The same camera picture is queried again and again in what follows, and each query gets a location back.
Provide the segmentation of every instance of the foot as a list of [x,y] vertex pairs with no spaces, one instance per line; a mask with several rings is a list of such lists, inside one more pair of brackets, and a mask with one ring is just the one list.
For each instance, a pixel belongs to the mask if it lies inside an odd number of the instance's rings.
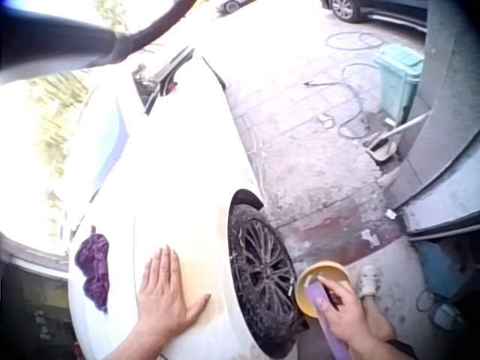
[[380,270],[372,265],[365,266],[358,274],[358,296],[363,299],[365,296],[375,296],[380,290],[382,283],[380,281]]

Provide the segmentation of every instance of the hand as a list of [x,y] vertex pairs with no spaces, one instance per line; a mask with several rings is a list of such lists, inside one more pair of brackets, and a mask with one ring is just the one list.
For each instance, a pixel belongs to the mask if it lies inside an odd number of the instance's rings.
[[156,344],[166,345],[197,321],[209,299],[207,294],[189,308],[185,306],[179,257],[167,246],[145,266],[138,292],[136,330]]
[[362,303],[350,285],[346,281],[338,283],[321,275],[318,278],[342,301],[336,311],[330,301],[321,298],[316,300],[316,308],[327,319],[331,332],[350,346],[371,338],[373,335],[367,327]]

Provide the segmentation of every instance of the foliage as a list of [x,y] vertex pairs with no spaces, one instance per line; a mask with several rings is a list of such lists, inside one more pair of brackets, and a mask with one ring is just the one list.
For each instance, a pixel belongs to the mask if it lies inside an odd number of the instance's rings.
[[[42,162],[47,165],[52,182],[64,173],[67,144],[71,138],[71,116],[85,102],[89,92],[82,79],[73,73],[57,73],[28,81],[30,105],[39,114],[36,123],[37,141],[34,147]],[[62,211],[62,201],[55,189],[46,189],[45,200],[49,204],[49,237],[58,241],[57,219]]]
[[128,30],[121,0],[94,0],[94,5],[106,26],[119,32]]

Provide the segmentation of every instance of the left hand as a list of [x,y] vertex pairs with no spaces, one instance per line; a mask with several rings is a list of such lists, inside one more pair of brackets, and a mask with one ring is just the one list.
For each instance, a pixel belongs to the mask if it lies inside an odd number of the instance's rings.
[[209,299],[210,294],[205,294],[187,308],[179,257],[167,246],[145,266],[138,292],[136,330],[158,344],[168,344],[198,320]]

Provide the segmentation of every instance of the car body panel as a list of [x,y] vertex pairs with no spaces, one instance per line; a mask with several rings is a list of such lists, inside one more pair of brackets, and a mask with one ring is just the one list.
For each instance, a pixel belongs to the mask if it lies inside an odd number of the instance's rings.
[[[187,305],[206,293],[212,297],[199,322],[164,355],[268,359],[248,331],[230,270],[230,203],[240,189],[259,198],[260,191],[221,86],[195,53],[175,75],[176,88],[159,97],[146,116],[137,112],[141,101],[138,94],[131,96],[130,74],[112,75],[129,138],[88,206],[70,253],[70,309],[85,356],[102,359],[128,336],[137,320],[145,264],[155,249],[168,244],[181,260]],[[108,314],[83,295],[85,278],[73,262],[92,226],[110,243]],[[294,348],[288,359],[296,357]]]
[[[332,9],[331,0],[321,0],[322,7]],[[428,0],[357,0],[367,16],[382,16],[384,20],[400,20],[406,25],[426,27]]]

